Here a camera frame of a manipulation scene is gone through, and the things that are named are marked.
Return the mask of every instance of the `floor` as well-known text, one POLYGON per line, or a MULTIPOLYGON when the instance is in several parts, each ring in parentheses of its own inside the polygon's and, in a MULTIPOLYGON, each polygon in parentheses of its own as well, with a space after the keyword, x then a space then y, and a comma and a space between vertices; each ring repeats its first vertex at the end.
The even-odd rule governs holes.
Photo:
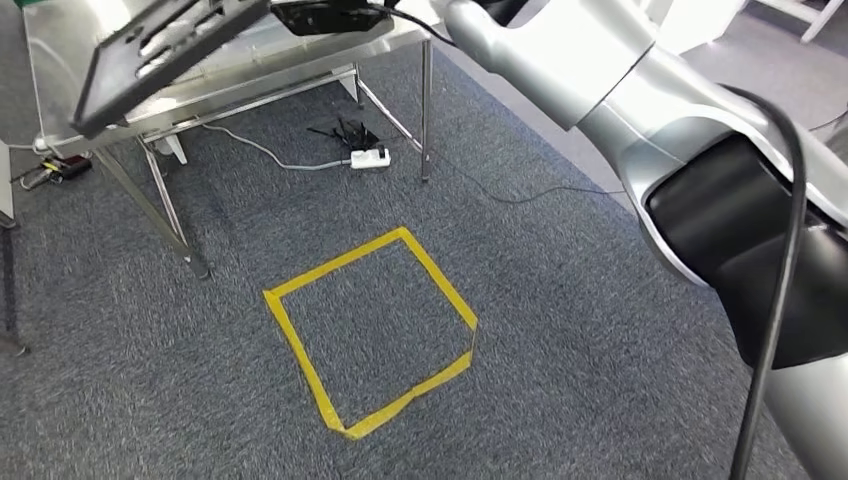
MULTIPOLYGON (((9 13, 0 35, 14 39, 9 13)), ((0 45, 10 54, 0 57, 4 70, 25 68, 13 42, 0 45)), ((790 35, 741 17, 688 58, 713 78, 777 96, 802 123, 835 116, 848 93, 835 85, 846 61, 794 48, 790 35), (772 68, 809 63, 764 78, 751 58, 772 68), (738 70, 721 71, 728 62, 738 70)), ((408 92, 419 55, 364 65, 365 80, 407 122, 417 114, 408 92)), ((715 296, 665 272, 632 217, 604 196, 494 201, 549 185, 617 186, 577 132, 545 126, 502 84, 455 64, 463 60, 451 52, 436 55, 437 164, 426 187, 415 152, 397 140, 395 165, 382 174, 300 176, 260 167, 267 158, 220 134, 187 132, 187 153, 202 161, 171 170, 168 182, 211 282, 191 277, 99 169, 21 194, 23 226, 6 239, 14 260, 2 257, 14 295, 2 307, 38 351, 0 360, 9 385, 0 391, 0 478, 726 476, 748 375, 715 296), (322 424, 260 292, 398 225, 479 317, 475 363, 350 443, 322 424)), ((27 89, 0 86, 0 111, 27 110, 27 89)), ((340 148, 305 136, 302 124, 326 127, 339 113, 393 135, 335 85, 223 124, 306 163, 340 148)), ((27 142, 31 118, 0 117, 4 139, 27 142)), ((116 150, 152 193, 138 150, 116 150)), ((27 155, 16 152, 16 169, 27 155)), ((282 300, 346 421, 469 341, 404 248, 350 267, 282 300)), ((771 421, 751 478, 803 478, 771 421)))

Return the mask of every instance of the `electrical cord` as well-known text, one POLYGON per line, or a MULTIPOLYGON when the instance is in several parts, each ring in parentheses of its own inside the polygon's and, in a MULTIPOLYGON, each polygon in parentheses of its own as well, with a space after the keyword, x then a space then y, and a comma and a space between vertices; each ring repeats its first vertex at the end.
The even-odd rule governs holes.
POLYGON ((525 204, 525 203, 531 203, 531 202, 534 202, 534 201, 536 201, 536 200, 538 200, 538 199, 540 199, 540 198, 542 198, 546 195, 549 195, 551 193, 558 192, 558 191, 593 193, 593 194, 596 194, 596 195, 614 195, 616 193, 624 193, 624 190, 606 192, 606 191, 603 191, 603 190, 593 190, 593 189, 590 189, 590 188, 580 188, 580 187, 570 187, 568 185, 560 185, 560 186, 557 186, 557 187, 549 188, 547 190, 544 190, 540 193, 537 193, 537 194, 530 196, 530 197, 527 197, 527 198, 515 198, 515 199, 503 198, 503 197, 499 197, 499 196, 493 194, 492 192, 490 192, 489 189, 487 189, 486 186, 483 185, 482 182, 480 182, 480 180, 477 180, 476 178, 472 177, 471 174, 465 172, 463 169, 456 166, 453 162, 451 162, 447 158, 444 158, 444 156, 440 155, 440 157, 441 157, 440 159, 443 162, 450 165, 460 175, 467 178, 468 180, 471 180, 475 185, 477 185, 477 188, 479 188, 487 197, 489 197, 490 199, 492 199, 492 200, 494 200, 498 203, 505 203, 507 205, 522 205, 522 204, 525 204))
POLYGON ((810 129, 810 131, 811 131, 811 132, 815 132, 816 130, 821 130, 821 129, 822 129, 822 128, 824 128, 824 127, 827 127, 827 126, 829 126, 829 125, 832 125, 832 124, 834 124, 834 123, 836 123, 836 122, 838 122, 838 121, 842 120, 843 118, 845 118, 845 116, 846 116, 846 115, 848 115, 848 110, 845 110, 844 112, 840 113, 840 114, 839 114, 836 118, 834 118, 833 120, 830 120, 830 121, 824 122, 824 123, 822 123, 821 125, 818 125, 818 126, 816 126, 816 127, 811 128, 811 129, 810 129))
POLYGON ((419 27, 423 28, 424 30, 427 30, 427 32, 429 32, 430 35, 438 38, 442 42, 444 42, 444 43, 446 43, 446 44, 448 44, 452 47, 456 47, 456 44, 453 43, 453 40, 451 40, 451 39, 445 37, 444 35, 442 35, 441 33, 439 33, 435 28, 428 25, 427 22, 421 20, 418 17, 410 15, 406 12, 400 11, 396 8, 386 7, 384 5, 376 5, 376 4, 372 3, 372 4, 368 4, 367 7, 363 7, 361 10, 372 10, 372 11, 375 11, 375 12, 387 13, 389 15, 394 15, 395 17, 402 18, 404 20, 408 20, 408 21, 418 25, 419 27))
POLYGON ((277 157, 274 154, 274 152, 272 152, 271 150, 268 150, 267 148, 263 147, 262 145, 259 145, 258 143, 254 142, 252 140, 248 140, 244 137, 240 137, 240 136, 236 135, 235 133, 231 132, 227 128, 218 127, 218 126, 215 126, 215 125, 201 125, 201 127, 205 128, 207 130, 216 130, 216 131, 219 131, 219 132, 224 132, 227 135, 229 135, 230 137, 232 137, 233 139, 235 139, 236 141, 239 141, 241 143, 250 145, 253 148, 256 148, 257 150, 259 150, 259 151, 265 153, 266 155, 268 155, 269 157, 271 157, 274 160, 274 163, 276 163, 283 170, 297 170, 297 171, 302 171, 302 172, 315 172, 315 171, 318 171, 318 170, 326 170, 328 168, 339 167, 339 166, 347 165, 347 164, 350 163, 350 160, 339 160, 339 161, 335 161, 335 162, 324 163, 324 164, 321 164, 321 165, 288 165, 288 164, 285 164, 282 161, 280 161, 279 157, 277 157))
POLYGON ((731 480, 741 480, 745 478, 751 460, 755 428, 763 409, 766 380, 774 363, 774 353, 777 350, 780 327, 786 310, 786 300, 789 296, 795 265, 798 262, 798 254, 801 249, 801 233, 804 229, 804 217, 807 209, 807 173, 801 140, 792 120, 779 107, 758 95, 739 88, 723 86, 757 105, 774 122, 789 149, 793 172, 792 204, 789 213, 789 226, 783 246, 780 274, 775 285, 774 297, 766 324, 766 333, 751 378, 751 388, 748 390, 748 398, 745 401, 745 413, 742 417, 742 426, 739 428, 739 437, 736 440, 733 463, 730 467, 731 480))

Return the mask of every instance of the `black cable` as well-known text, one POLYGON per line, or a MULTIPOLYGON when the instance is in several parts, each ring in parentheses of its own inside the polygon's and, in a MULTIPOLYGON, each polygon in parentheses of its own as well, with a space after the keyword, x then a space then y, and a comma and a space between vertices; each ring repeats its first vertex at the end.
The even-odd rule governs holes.
POLYGON ((545 195, 548 195, 550 193, 557 192, 557 191, 560 191, 560 190, 564 190, 564 191, 568 191, 568 192, 594 193, 596 195, 613 195, 613 194, 616 194, 616 193, 624 193, 624 190, 606 192, 606 191, 603 191, 603 190, 593 190, 593 189, 590 189, 590 188, 580 188, 580 187, 570 187, 570 186, 567 186, 567 185, 560 185, 560 186, 557 186, 557 187, 549 188, 549 189, 547 189, 543 192, 537 193, 537 194, 535 194, 531 197, 527 197, 527 198, 517 198, 517 199, 502 198, 502 197, 498 197, 497 195, 490 192, 489 189, 487 189, 486 186, 483 185, 482 182, 480 182, 480 180, 477 180, 476 178, 472 177, 469 173, 465 172, 464 170, 462 170, 461 168, 456 166, 453 162, 451 162, 447 158, 444 158, 442 156, 440 158, 440 160, 447 163, 451 167, 453 167, 453 169, 456 170, 463 177, 474 182, 474 184, 477 185, 477 187, 490 199, 492 199, 496 202, 499 202, 499 203, 506 203, 508 205, 521 205, 521 204, 524 204, 524 203, 534 202, 534 201, 544 197, 545 195))
POLYGON ((793 171, 792 205, 789 213, 789 227, 783 246, 780 274, 775 285, 771 311, 766 324, 766 334, 751 378, 751 388, 748 390, 748 399, 745 401, 745 413, 742 417, 742 426, 739 429, 736 449, 733 452, 733 463, 730 467, 731 480, 741 480, 745 478, 748 463, 751 460, 755 428, 762 412, 763 398, 765 397, 766 377, 774 363, 774 352, 777 349, 777 340, 780 336, 780 327, 786 310, 786 299, 789 296, 795 265, 801 249, 801 233, 804 229, 804 217, 807 209, 807 173, 801 140, 792 120, 779 107, 764 98, 735 87, 726 85, 724 87, 756 104, 774 122, 789 149, 789 159, 792 162, 793 171))
POLYGON ((397 10, 395 8, 386 7, 386 6, 383 6, 383 5, 376 5, 376 4, 369 4, 367 7, 363 7, 362 9, 363 10, 373 10, 375 12, 387 13, 389 15, 394 15, 394 16, 396 16, 398 18, 402 18, 404 20, 409 20, 410 22, 418 25, 419 27, 423 28, 424 30, 427 30, 428 32, 430 32, 430 35, 438 38, 442 42, 444 42, 444 43, 446 43, 446 44, 448 44, 452 47, 456 47, 456 44, 453 43, 453 40, 451 40, 451 39, 445 37, 444 35, 442 35, 441 33, 437 32, 435 28, 431 27, 430 25, 427 25, 427 22, 421 20, 418 17, 412 16, 412 15, 406 13, 406 12, 402 12, 402 11, 397 10))
POLYGON ((821 125, 819 125, 819 126, 816 126, 816 127, 811 128, 811 129, 810 129, 810 131, 811 131, 811 132, 815 132, 816 130, 821 130, 822 128, 824 128, 824 127, 826 127, 826 126, 828 126, 828 125, 832 125, 832 124, 834 124, 834 123, 836 123, 836 122, 838 122, 838 121, 842 120, 843 118, 845 118, 845 116, 846 116, 846 115, 848 115, 848 110, 845 110, 844 112, 840 113, 840 114, 839 114, 839 116, 837 116, 837 117, 836 117, 836 118, 834 118, 833 120, 830 120, 830 121, 824 122, 824 123, 822 123, 822 124, 821 124, 821 125))

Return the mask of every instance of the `white cable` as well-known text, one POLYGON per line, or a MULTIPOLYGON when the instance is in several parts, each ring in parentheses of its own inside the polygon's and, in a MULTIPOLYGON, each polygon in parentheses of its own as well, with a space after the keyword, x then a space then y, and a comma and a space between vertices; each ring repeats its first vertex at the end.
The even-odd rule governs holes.
POLYGON ((300 171, 305 171, 305 172, 314 172, 316 170, 325 170, 327 168, 338 167, 338 166, 347 165, 347 164, 350 163, 350 160, 338 160, 336 162, 329 162, 329 163, 324 163, 324 164, 321 164, 321 165, 287 165, 287 164, 281 162, 280 159, 276 155, 274 155, 274 152, 272 152, 271 150, 268 150, 267 148, 263 147, 262 145, 259 145, 258 143, 254 142, 254 141, 248 140, 244 137, 240 137, 240 136, 236 135, 235 133, 231 132, 230 130, 224 128, 224 127, 218 127, 218 126, 215 126, 215 125, 201 125, 201 127, 205 128, 207 130, 217 130, 219 132, 224 132, 227 135, 234 138, 235 140, 237 140, 241 143, 245 143, 247 145, 250 145, 253 148, 256 148, 257 150, 265 153, 266 155, 268 155, 269 157, 274 159, 274 162, 280 168, 282 168, 284 170, 300 170, 300 171))

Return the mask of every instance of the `table leg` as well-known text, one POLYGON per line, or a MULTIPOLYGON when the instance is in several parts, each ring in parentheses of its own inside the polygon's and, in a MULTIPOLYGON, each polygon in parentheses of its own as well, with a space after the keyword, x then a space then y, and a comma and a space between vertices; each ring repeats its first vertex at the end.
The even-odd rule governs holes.
POLYGON ((824 9, 816 17, 816 20, 810 25, 810 28, 804 32, 804 36, 801 37, 801 43, 809 43, 812 42, 816 35, 821 32, 821 29, 824 28, 824 25, 833 17, 833 14, 836 13, 836 9, 842 5, 844 0, 830 0, 824 6, 824 9))
POLYGON ((165 213, 168 215, 168 221, 171 223, 171 228, 174 233, 180 237, 180 240, 188 245, 183 233, 183 227, 180 225, 180 219, 177 218, 177 212, 174 210, 174 204, 171 202, 171 195, 168 194, 168 189, 165 187, 165 179, 162 178, 162 171, 159 170, 159 163, 156 161, 156 155, 147 148, 141 140, 138 142, 144 150, 144 155, 147 157, 147 166, 150 167, 150 173, 153 175, 153 181, 156 183, 156 189, 159 190, 159 197, 162 199, 162 205, 165 206, 165 213))
POLYGON ((430 179, 430 96, 433 91, 433 43, 422 44, 421 53, 421 180, 430 179))
MULTIPOLYGON (((148 220, 153 224, 153 227, 162 235, 162 238, 177 252, 183 261, 185 261, 191 270, 198 278, 206 278, 209 276, 209 268, 206 263, 192 250, 188 244, 168 225, 168 222, 162 218, 162 215, 156 210, 156 207, 150 203, 150 200, 144 196, 144 193, 133 183, 127 172, 124 171, 121 164, 107 150, 99 149, 94 151, 95 156, 100 163, 115 177, 115 180, 123 187, 124 191, 133 199, 139 208, 147 216, 148 220)), ((170 199, 165 202, 166 208, 170 205, 170 199)))
POLYGON ((415 150, 420 152, 421 144, 418 143, 418 140, 416 140, 415 137, 411 133, 409 133, 409 130, 407 130, 406 127, 404 127, 403 124, 400 123, 400 120, 398 120, 397 118, 395 118, 394 115, 392 115, 392 112, 390 112, 389 109, 386 108, 385 105, 383 105, 383 102, 381 102, 380 99, 377 98, 376 95, 374 95, 374 92, 372 92, 371 89, 368 88, 368 85, 365 85, 362 80, 360 80, 357 85, 359 86, 359 90, 365 94, 368 100, 371 100, 371 103, 373 103, 374 106, 377 107, 377 110, 379 110, 380 113, 382 113, 383 116, 386 117, 386 120, 388 120, 389 123, 391 123, 397 129, 397 131, 401 133, 401 135, 403 135, 404 137, 406 137, 407 140, 409 140, 409 143, 412 144, 412 147, 415 148, 415 150))
POLYGON ((359 79, 359 64, 353 64, 353 83, 356 87, 356 104, 359 105, 359 108, 365 108, 365 94, 362 92, 362 88, 359 85, 362 84, 362 81, 359 79))

